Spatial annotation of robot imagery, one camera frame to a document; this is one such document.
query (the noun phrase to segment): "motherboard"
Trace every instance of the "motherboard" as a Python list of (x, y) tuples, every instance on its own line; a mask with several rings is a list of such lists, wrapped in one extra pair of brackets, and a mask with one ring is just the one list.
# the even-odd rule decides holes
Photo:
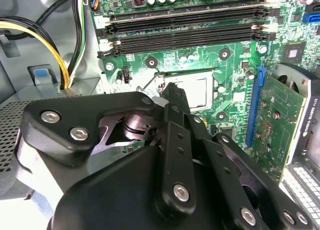
[(279, 182), (295, 151), (291, 146), (308, 96), (274, 72), (278, 63), (288, 63), (320, 75), (317, 2), (89, 0), (89, 5), (109, 93), (155, 97), (176, 83), (210, 134), (232, 137)]

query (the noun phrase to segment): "ram slot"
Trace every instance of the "ram slot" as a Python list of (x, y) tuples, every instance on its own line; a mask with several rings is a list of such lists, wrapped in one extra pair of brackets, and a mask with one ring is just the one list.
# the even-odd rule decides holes
[(106, 33), (110, 35), (128, 32), (149, 31), (158, 29), (175, 29), (189, 25), (209, 24), (217, 22), (232, 22), (243, 19), (259, 19), (266, 17), (268, 12), (264, 8), (254, 7), (239, 10), (225, 10), (202, 14), (190, 14), (176, 17), (163, 17), (146, 19), (134, 22), (112, 23), (106, 27)]

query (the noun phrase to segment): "silver screw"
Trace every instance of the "silver screw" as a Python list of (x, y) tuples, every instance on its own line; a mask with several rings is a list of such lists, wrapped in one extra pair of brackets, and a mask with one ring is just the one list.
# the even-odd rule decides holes
[(173, 186), (173, 193), (181, 202), (187, 202), (189, 200), (189, 192), (181, 184), (176, 184)]
[(201, 123), (201, 119), (198, 116), (194, 116), (193, 119), (195, 120), (196, 123)]
[(307, 219), (305, 218), (305, 216), (302, 215), (301, 212), (297, 211), (297, 212), (296, 212), (296, 216), (298, 217), (298, 219), (300, 220), (300, 222), (302, 222), (302, 223), (305, 224), (305, 225), (308, 225)]
[(107, 69), (108, 71), (112, 71), (114, 68), (115, 68), (115, 66), (111, 62), (108, 62), (105, 65), (105, 69)]
[(41, 119), (49, 124), (55, 124), (60, 121), (60, 116), (55, 111), (44, 111), (41, 114)]
[(151, 101), (150, 101), (148, 98), (146, 98), (145, 96), (144, 96), (141, 100), (142, 100), (142, 102), (144, 102), (145, 104), (148, 104), (148, 105), (151, 104)]
[(292, 225), (295, 225), (295, 220), (293, 219), (293, 217), (292, 217), (287, 211), (283, 211), (283, 214), (284, 214), (285, 218), (286, 218)]
[(225, 141), (226, 143), (229, 142), (229, 139), (228, 139), (226, 136), (222, 136), (221, 138), (222, 138), (222, 140)]
[(70, 131), (70, 136), (77, 141), (84, 141), (88, 138), (88, 132), (83, 127), (74, 127)]
[(179, 108), (178, 108), (177, 106), (175, 106), (175, 105), (172, 105), (171, 108), (172, 108), (175, 112), (177, 112), (177, 113), (180, 112), (180, 111), (179, 111)]
[(241, 208), (241, 215), (243, 217), (243, 219), (251, 226), (254, 226), (256, 225), (256, 218), (255, 216), (252, 214), (252, 212), (244, 207), (244, 208)]

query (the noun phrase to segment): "perforated metal panel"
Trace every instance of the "perforated metal panel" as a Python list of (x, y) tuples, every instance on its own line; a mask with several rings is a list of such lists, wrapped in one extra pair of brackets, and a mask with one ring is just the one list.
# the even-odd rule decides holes
[(11, 171), (11, 159), (22, 112), (30, 102), (10, 102), (0, 109), (0, 174)]

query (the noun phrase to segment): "gray metal panel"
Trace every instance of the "gray metal panel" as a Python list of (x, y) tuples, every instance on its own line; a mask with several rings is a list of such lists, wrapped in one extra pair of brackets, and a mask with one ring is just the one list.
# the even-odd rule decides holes
[[(0, 0), (0, 16), (20, 16), (37, 20), (38, 17), (56, 0)], [(83, 62), (77, 71), (78, 79), (99, 77), (102, 71), (99, 67), (97, 51), (99, 50), (88, 6), (85, 6), (86, 49)], [(52, 13), (43, 24), (61, 56), (69, 62), (76, 45), (76, 28), (71, 9), (71, 1)], [(18, 92), (25, 86), (33, 85), (27, 67), (50, 64), (57, 80), (60, 81), (59, 65), (49, 50), (35, 38), (25, 38), (15, 41), (20, 52), (19, 57), (6, 57), (0, 47), (0, 62), (7, 72), (14, 89)]]
[(0, 104), (15, 93), (3, 66), (0, 62)]
[(58, 84), (26, 86), (0, 104), (0, 200), (25, 198), (33, 191), (16, 179), (18, 163), (12, 161), (24, 107), (34, 100), (99, 93), (98, 78), (79, 80), (70, 89), (63, 90), (60, 94), (57, 94), (57, 86)]

